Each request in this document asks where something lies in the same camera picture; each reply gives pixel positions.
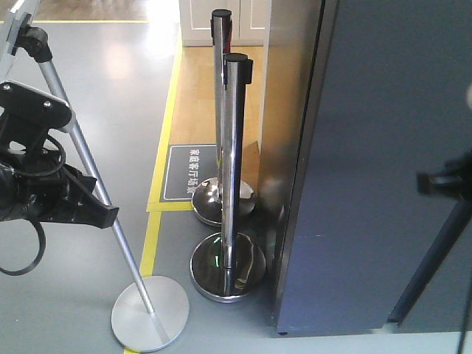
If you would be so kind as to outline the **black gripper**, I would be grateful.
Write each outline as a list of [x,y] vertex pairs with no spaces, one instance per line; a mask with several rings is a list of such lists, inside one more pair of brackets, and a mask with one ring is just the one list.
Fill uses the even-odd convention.
[[95,178],[67,165],[62,145],[49,134],[73,122],[69,104],[6,81],[1,107],[1,220],[112,226],[118,208],[94,196]]

